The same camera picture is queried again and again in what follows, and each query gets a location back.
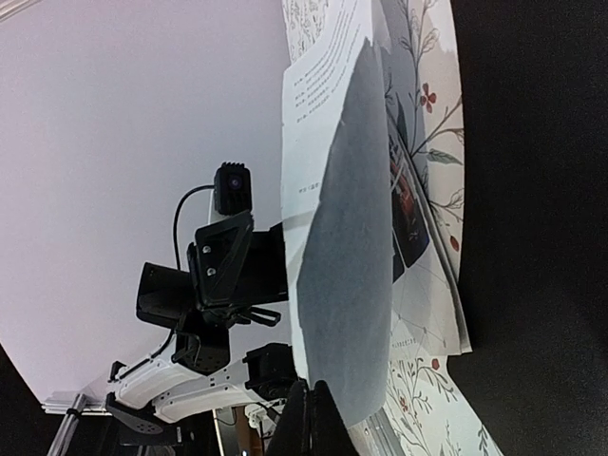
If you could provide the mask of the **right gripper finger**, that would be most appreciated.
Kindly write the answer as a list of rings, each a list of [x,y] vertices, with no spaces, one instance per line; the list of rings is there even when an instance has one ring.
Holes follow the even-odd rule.
[[[313,388],[296,381],[270,442],[277,456],[357,456],[344,421],[325,381]]]

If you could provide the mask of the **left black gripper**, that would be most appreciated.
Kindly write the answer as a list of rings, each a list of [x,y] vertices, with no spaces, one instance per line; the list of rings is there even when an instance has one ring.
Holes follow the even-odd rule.
[[[174,329],[188,314],[230,328],[276,326],[281,313],[268,304],[289,299],[280,223],[257,231],[243,211],[199,228],[187,248],[188,270],[146,262],[136,300],[143,322]]]

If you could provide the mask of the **colour printed brochure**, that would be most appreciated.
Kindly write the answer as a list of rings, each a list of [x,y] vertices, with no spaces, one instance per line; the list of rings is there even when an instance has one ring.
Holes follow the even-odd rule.
[[[392,360],[470,348],[457,290],[465,128],[454,42],[406,22],[385,57],[393,238]]]

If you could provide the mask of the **blue file folder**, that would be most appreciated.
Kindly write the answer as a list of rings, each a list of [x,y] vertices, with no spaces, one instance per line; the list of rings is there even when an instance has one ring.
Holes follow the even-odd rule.
[[[456,1],[465,117],[448,370],[506,455],[607,451],[607,5]]]

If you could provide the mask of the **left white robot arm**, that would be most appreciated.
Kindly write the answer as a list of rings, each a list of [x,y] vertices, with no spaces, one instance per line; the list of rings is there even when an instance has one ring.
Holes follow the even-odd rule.
[[[281,225],[254,227],[245,210],[199,228],[185,271],[142,267],[136,316],[168,338],[142,360],[113,363],[105,408],[127,427],[158,434],[201,412],[282,399],[297,378],[289,344],[267,342],[236,359],[230,331],[274,328],[288,300]]]

